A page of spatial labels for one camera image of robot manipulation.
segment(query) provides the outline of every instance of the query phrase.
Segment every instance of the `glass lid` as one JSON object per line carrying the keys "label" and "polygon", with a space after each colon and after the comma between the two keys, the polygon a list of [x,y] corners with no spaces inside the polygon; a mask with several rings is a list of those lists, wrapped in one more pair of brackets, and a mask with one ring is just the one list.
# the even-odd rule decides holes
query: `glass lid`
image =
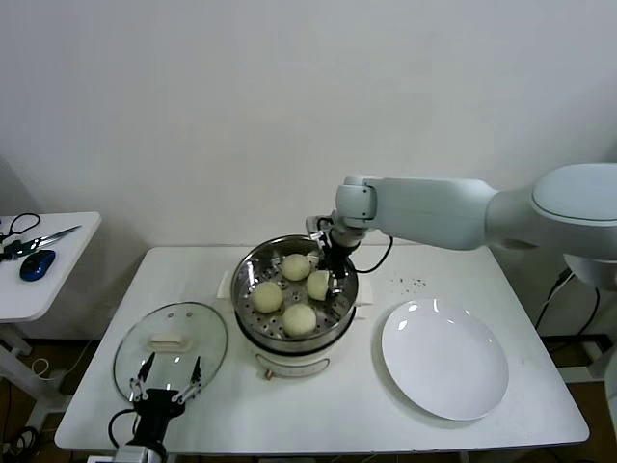
{"label": "glass lid", "polygon": [[146,389],[182,391],[200,358],[201,383],[206,386],[219,370],[228,349],[228,330],[221,316],[197,302],[161,307],[137,322],[122,340],[114,359],[118,391],[132,399],[130,379],[155,353]]}

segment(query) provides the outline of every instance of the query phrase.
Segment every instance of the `steamed bun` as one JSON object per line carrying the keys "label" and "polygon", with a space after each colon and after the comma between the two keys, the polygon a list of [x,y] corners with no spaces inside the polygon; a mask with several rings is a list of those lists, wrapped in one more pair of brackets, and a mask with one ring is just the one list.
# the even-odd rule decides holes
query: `steamed bun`
{"label": "steamed bun", "polygon": [[328,295],[328,281],[330,272],[328,270],[317,270],[308,276],[307,292],[311,299],[325,301]]}
{"label": "steamed bun", "polygon": [[299,282],[310,273],[310,261],[302,254],[286,256],[281,265],[282,275],[292,282]]}
{"label": "steamed bun", "polygon": [[256,286],[251,298],[258,312],[270,313],[281,306],[282,291],[276,283],[264,282]]}
{"label": "steamed bun", "polygon": [[317,326],[317,315],[306,304],[294,304],[282,315],[282,328],[289,336],[307,335]]}

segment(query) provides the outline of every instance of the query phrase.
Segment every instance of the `small white table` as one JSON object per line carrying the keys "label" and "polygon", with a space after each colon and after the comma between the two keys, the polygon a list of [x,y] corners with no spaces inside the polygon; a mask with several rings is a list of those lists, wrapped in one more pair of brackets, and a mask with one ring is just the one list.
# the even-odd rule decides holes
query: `small white table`
{"label": "small white table", "polygon": [[[0,232],[7,233],[13,217],[0,219]],[[60,381],[41,381],[19,362],[16,356],[19,353],[30,354],[32,347],[19,336],[10,323],[36,320],[47,312],[73,266],[88,246],[98,224],[98,212],[42,214],[40,223],[18,239],[26,242],[76,225],[81,225],[81,228],[51,246],[42,248],[56,251],[56,258],[45,276],[35,282],[24,282],[19,278],[19,267],[23,259],[0,262],[0,338],[13,349],[9,351],[0,346],[0,376],[6,377],[37,401],[28,421],[28,425],[36,428],[40,428],[47,414],[66,409],[69,397],[57,391]]]}
{"label": "small white table", "polygon": [[[362,246],[367,268],[384,253]],[[371,274],[374,305],[362,308],[341,341],[345,357],[310,378],[266,381],[238,329],[229,300],[217,299],[225,271],[250,248],[156,248],[148,252],[56,433],[68,449],[110,450],[107,423],[129,404],[112,368],[126,332],[147,313],[178,301],[214,307],[228,326],[228,353],[214,380],[173,420],[165,446],[184,454],[341,454],[538,447],[580,442],[589,429],[491,252],[396,246]],[[420,278],[426,286],[413,286]],[[415,406],[379,361],[391,309],[420,297],[461,301],[496,334],[510,384],[488,417],[452,422]],[[130,415],[115,426],[119,442]]]}

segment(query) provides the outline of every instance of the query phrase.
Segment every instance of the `power cord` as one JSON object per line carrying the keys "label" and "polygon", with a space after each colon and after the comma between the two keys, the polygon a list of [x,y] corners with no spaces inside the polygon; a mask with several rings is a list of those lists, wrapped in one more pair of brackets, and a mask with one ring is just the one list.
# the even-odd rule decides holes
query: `power cord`
{"label": "power cord", "polygon": [[[598,291],[597,288],[595,288],[596,290],[596,304],[594,305],[594,310],[593,312],[591,312],[591,315],[589,316],[589,318],[587,319],[586,323],[582,326],[582,328],[580,328],[578,330],[578,332],[575,334],[575,338],[582,335],[582,333],[589,327],[589,325],[591,325],[591,323],[594,321],[594,318],[596,318],[596,314],[598,313],[598,307],[600,306],[600,292]],[[558,352],[561,349],[565,349],[566,347],[568,347],[569,345],[572,345],[573,343],[575,343],[576,340],[570,340],[568,342],[566,342],[565,344],[549,351],[550,354],[554,354],[555,352]]]}
{"label": "power cord", "polygon": [[111,418],[111,420],[107,424],[107,435],[109,436],[109,440],[112,441],[112,444],[114,445],[116,449],[119,447],[119,445],[118,445],[118,441],[114,437],[114,421],[117,420],[122,415],[127,415],[129,413],[135,413],[135,410],[132,408],[125,408],[124,410],[120,410],[118,413],[116,413]]}
{"label": "power cord", "polygon": [[538,330],[538,327],[540,326],[540,323],[542,322],[542,319],[544,318],[544,315],[547,312],[547,309],[549,308],[549,302],[552,300],[552,298],[557,294],[557,292],[559,292],[559,290],[563,286],[565,286],[568,282],[572,280],[574,276],[575,274],[572,273],[572,270],[570,270],[569,268],[566,268],[564,271],[562,271],[559,274],[559,276],[557,277],[557,280],[555,281],[555,284],[552,286],[552,288],[549,291],[547,300],[542,305],[542,311],[540,312],[540,316],[538,317],[535,323],[536,331]]}
{"label": "power cord", "polygon": [[388,245],[388,248],[386,249],[386,251],[384,252],[384,255],[379,260],[379,262],[377,262],[374,266],[372,266],[368,270],[358,270],[355,267],[354,263],[349,259],[349,265],[351,266],[351,269],[354,270],[356,273],[372,273],[372,272],[374,272],[379,267],[381,267],[382,263],[384,263],[386,261],[386,258],[388,257],[389,252],[392,250],[392,245],[393,244],[394,244],[394,238],[389,236],[389,245]]}
{"label": "power cord", "polygon": [[[38,376],[38,377],[39,377],[39,379],[40,379],[41,381],[56,381],[56,380],[58,380],[58,379],[62,379],[62,378],[64,378],[64,377],[66,377],[69,373],[71,373],[74,369],[76,369],[76,368],[77,368],[77,366],[79,365],[79,362],[81,362],[81,359],[83,359],[84,354],[86,353],[86,350],[88,350],[88,347],[90,347],[90,344],[92,344],[93,342],[94,342],[94,340],[89,340],[89,341],[86,343],[86,346],[83,348],[83,350],[82,350],[82,351],[81,351],[81,353],[79,354],[79,357],[77,358],[77,360],[75,361],[75,363],[72,365],[72,367],[71,367],[71,368],[69,368],[69,369],[68,369],[68,371],[65,371],[64,373],[62,373],[62,374],[60,374],[60,375],[58,375],[58,376],[54,376],[54,377],[51,377],[51,378],[43,378],[43,377],[42,377],[42,376],[43,376],[44,374],[46,374],[46,373],[47,373],[47,371],[49,370],[49,361],[48,361],[47,359],[43,358],[43,357],[39,357],[39,358],[37,358],[37,359],[36,359],[36,360],[35,360],[35,361],[34,361],[34,362],[30,365],[30,370],[31,370],[31,371],[32,371],[32,372],[33,372],[36,376]],[[35,370],[35,365],[36,365],[37,363],[39,363],[39,362],[44,363],[44,364],[45,364],[45,367],[44,367],[41,371],[36,371],[36,370]]]}

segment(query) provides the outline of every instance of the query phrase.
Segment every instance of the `blue computer mouse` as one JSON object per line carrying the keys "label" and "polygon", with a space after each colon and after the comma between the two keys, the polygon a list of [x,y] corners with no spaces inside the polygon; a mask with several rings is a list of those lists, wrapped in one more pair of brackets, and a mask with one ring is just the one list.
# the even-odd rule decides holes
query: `blue computer mouse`
{"label": "blue computer mouse", "polygon": [[35,282],[41,279],[47,273],[47,269],[51,266],[56,253],[49,249],[42,249],[28,256],[19,269],[19,277],[25,282]]}

